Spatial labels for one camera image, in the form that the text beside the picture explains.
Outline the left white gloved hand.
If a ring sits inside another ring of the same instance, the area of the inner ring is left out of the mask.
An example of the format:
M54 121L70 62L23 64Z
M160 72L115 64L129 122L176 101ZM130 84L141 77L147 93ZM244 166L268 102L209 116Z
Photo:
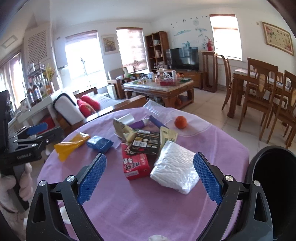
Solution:
M24 213L33 197L32 166L24 165L19 180L14 175L1 174L1 207L11 213Z

